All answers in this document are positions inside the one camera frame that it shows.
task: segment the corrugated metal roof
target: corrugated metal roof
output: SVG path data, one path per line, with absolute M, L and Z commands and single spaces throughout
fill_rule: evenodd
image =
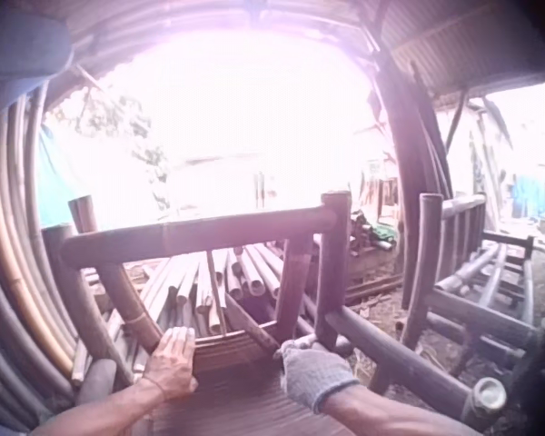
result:
M 261 26 L 299 32 L 315 29 L 350 55 L 370 59 L 358 23 L 362 5 L 370 19 L 381 0 L 19 0 L 27 9 L 64 19 L 75 60 L 95 76 L 177 32 Z M 529 21 L 506 0 L 391 0 L 381 33 L 402 70 L 414 62 L 438 104 L 463 87 L 472 95 L 545 81 L 545 45 Z M 62 74 L 49 101 L 82 79 Z

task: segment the woven bamboo seat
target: woven bamboo seat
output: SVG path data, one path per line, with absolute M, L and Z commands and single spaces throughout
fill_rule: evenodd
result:
M 200 374 L 198 391 L 154 411 L 152 435 L 351 435 L 332 418 L 289 400 L 276 362 Z

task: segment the bamboo chair leg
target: bamboo chair leg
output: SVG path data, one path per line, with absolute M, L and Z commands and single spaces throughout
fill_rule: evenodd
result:
M 414 350 L 421 333 L 426 328 L 428 314 L 427 298 L 434 289 L 436 270 L 439 264 L 441 242 L 442 196 L 422 194 L 420 196 L 420 245 L 414 286 L 411 293 L 408 321 L 401 333 L 401 343 Z M 384 394 L 391 382 L 387 363 L 380 364 L 373 374 L 370 389 Z

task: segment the stack of bamboo poles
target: stack of bamboo poles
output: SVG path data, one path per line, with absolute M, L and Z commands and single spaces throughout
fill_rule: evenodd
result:
M 74 400 L 77 332 L 45 256 L 35 192 L 45 93 L 0 114 L 0 423 L 18 431 Z

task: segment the work glove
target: work glove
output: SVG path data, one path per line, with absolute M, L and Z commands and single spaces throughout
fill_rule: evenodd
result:
M 349 364 L 337 354 L 320 350 L 303 350 L 294 341 L 280 349 L 284 375 L 281 386 L 287 396 L 317 414 L 332 394 L 359 384 Z

